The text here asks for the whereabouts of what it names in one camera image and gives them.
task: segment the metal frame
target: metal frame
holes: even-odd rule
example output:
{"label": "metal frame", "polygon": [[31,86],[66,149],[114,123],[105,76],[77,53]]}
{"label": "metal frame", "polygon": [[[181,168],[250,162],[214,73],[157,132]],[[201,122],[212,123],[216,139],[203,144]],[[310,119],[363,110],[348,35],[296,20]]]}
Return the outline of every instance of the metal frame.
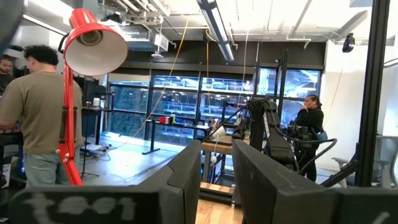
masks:
{"label": "metal frame", "polygon": [[389,5],[390,0],[373,1],[361,126],[357,146],[359,169],[355,175],[355,185],[360,187],[370,187],[372,182]]}

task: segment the woman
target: woman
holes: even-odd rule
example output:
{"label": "woman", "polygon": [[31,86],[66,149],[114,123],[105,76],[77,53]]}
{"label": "woman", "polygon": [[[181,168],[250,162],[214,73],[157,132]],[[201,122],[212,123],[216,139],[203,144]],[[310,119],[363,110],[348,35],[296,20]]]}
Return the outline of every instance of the woman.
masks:
{"label": "woman", "polygon": [[[297,114],[297,118],[295,120],[296,125],[298,126],[306,126],[309,131],[315,131],[316,133],[320,133],[322,131],[323,125],[323,112],[321,110],[321,102],[317,95],[309,95],[305,98],[304,105],[301,110]],[[311,140],[317,140],[317,137],[313,134]],[[305,149],[300,151],[297,157],[298,165],[302,168],[309,160],[315,157],[315,149]],[[303,176],[307,175],[307,178],[316,181],[317,179],[317,167],[315,166],[315,161],[312,162],[307,170],[303,173]]]}

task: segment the beige t-shirt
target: beige t-shirt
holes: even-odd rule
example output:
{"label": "beige t-shirt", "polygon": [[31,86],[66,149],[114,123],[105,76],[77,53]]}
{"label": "beige t-shirt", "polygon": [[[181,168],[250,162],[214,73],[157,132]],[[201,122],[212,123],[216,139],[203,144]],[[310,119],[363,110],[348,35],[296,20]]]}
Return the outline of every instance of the beige t-shirt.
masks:
{"label": "beige t-shirt", "polygon": [[[73,81],[76,111],[76,146],[83,145],[81,135],[82,92]],[[35,72],[8,84],[0,99],[0,119],[18,121],[27,154],[45,154],[58,148],[62,122],[63,75]]]}

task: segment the fluorescent light fixture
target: fluorescent light fixture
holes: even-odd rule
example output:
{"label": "fluorescent light fixture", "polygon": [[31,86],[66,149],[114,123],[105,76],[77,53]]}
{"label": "fluorescent light fixture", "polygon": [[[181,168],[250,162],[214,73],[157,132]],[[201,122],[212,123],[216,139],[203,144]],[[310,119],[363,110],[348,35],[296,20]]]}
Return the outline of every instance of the fluorescent light fixture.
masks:
{"label": "fluorescent light fixture", "polygon": [[40,6],[52,14],[55,14],[56,16],[61,16],[63,18],[63,23],[69,25],[69,18],[72,14],[73,8],[61,0],[25,0],[25,5],[28,6],[30,2]]}
{"label": "fluorescent light fixture", "polygon": [[51,26],[51,25],[49,25],[49,24],[47,24],[47,23],[45,23],[45,22],[43,22],[43,21],[41,21],[39,19],[36,19],[36,18],[30,16],[30,15],[24,14],[22,17],[24,19],[26,19],[27,21],[29,21],[29,22],[33,22],[34,24],[36,24],[38,26],[44,27],[44,28],[46,28],[48,30],[51,30],[53,32],[56,32],[56,33],[58,33],[60,35],[66,35],[67,34],[65,31],[60,30],[60,29],[58,29],[58,28],[56,28],[54,26]]}
{"label": "fluorescent light fixture", "polygon": [[231,46],[229,45],[229,40],[217,2],[215,0],[197,0],[197,2],[225,60],[227,62],[233,62],[234,56],[232,54]]}

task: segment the table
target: table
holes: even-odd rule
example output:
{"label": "table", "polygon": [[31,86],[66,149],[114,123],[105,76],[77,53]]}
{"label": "table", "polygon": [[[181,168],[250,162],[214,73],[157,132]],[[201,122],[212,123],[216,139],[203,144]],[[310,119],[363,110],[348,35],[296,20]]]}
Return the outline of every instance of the table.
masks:
{"label": "table", "polygon": [[146,120],[148,123],[152,123],[152,131],[151,131],[151,137],[150,137],[150,150],[147,152],[143,152],[142,155],[147,155],[152,152],[160,150],[154,149],[155,148],[155,127],[156,124],[158,125],[163,125],[163,126],[171,126],[171,127],[176,127],[176,128],[188,128],[188,129],[194,129],[194,130],[201,130],[205,133],[205,137],[207,137],[210,127],[205,126],[205,125],[199,125],[199,124],[166,124],[166,123],[160,123],[159,121],[156,121],[155,119],[148,119]]}
{"label": "table", "polygon": [[[250,144],[249,139],[244,139],[243,141],[246,144]],[[221,175],[222,175],[224,173],[226,155],[232,155],[232,137],[224,135],[216,139],[212,139],[210,140],[210,142],[203,142],[201,144],[201,149],[205,152],[205,166],[203,169],[202,181],[208,182],[211,153],[217,152],[222,154],[221,158]]]}

